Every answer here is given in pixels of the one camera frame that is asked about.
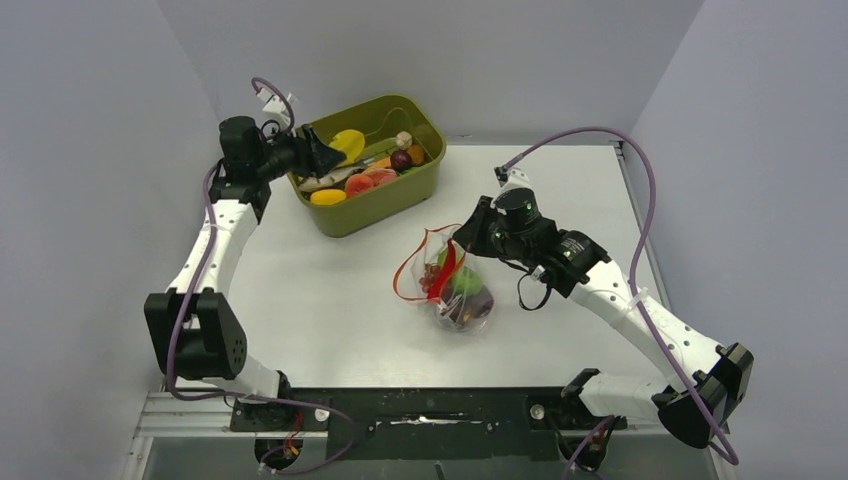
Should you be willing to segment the green yellow mango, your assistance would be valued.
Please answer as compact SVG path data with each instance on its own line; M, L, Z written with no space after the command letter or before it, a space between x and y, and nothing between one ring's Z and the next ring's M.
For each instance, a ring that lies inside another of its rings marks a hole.
M355 163L365 148L365 135L355 129L346 129L334 135L329 147L342 153L344 159L337 166L344 167Z

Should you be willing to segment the green cabbage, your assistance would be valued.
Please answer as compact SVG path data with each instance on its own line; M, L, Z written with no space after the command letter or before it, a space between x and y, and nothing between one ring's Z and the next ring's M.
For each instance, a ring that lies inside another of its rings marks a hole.
M482 277L472 268L463 266L450 278L453 295L478 295L485 286Z

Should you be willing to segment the clear zip top bag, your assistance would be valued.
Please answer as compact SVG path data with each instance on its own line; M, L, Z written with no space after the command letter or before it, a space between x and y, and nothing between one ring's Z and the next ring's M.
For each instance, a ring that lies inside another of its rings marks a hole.
M495 299L476 258L453 238L459 228L452 223L426 229L395 270L392 290L443 329L470 334L483 328Z

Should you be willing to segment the red grape bunch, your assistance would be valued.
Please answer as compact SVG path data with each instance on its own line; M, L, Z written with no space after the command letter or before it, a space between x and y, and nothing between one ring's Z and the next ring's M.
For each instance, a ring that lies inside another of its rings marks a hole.
M419 285L421 291L428 294L431 288L437 283L441 274L442 267L436 263L427 263L424 265L424 271L419 277Z

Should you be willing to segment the red chili pepper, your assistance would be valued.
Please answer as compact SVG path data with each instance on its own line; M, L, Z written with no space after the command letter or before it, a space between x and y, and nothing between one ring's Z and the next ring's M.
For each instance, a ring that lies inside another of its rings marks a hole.
M450 282L450 278L463 266L465 262L466 254L464 250L461 247L458 247L453 240L448 241L443 252L445 255L440 265L442 267L441 274L437 283L427 294L427 299L429 301L435 301L441 297L442 291Z

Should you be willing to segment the purple red onion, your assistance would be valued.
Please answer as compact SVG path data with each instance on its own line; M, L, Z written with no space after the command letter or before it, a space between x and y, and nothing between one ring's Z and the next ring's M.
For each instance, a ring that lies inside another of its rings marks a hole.
M471 320L486 317L495 304L494 297L488 287L483 286L479 292L475 294L469 293L463 304L463 313L461 320L469 322Z

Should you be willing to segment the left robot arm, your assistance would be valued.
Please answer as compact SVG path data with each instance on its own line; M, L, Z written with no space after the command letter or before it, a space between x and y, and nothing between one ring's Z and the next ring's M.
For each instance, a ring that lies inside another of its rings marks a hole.
M218 127L222 157L202 181L204 218L178 275L160 293L147 296L143 313L158 366L168 391L187 395L178 379L214 386L211 397L278 403L285 376L251 357L247 335L227 293L251 235L261 223L270 184L290 173L320 177L346 158L324 143L314 129L266 136L249 116Z

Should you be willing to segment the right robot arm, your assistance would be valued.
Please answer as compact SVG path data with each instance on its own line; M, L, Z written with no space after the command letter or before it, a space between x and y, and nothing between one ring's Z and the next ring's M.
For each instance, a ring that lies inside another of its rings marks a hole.
M588 235L543 217L529 188L481 197L452 238L472 255L515 264L548 291L592 312L658 370L654 377L583 370L562 392L562 411L572 425L625 417L658 423L697 449L725 439L753 367L746 347L723 345L680 320L633 284Z

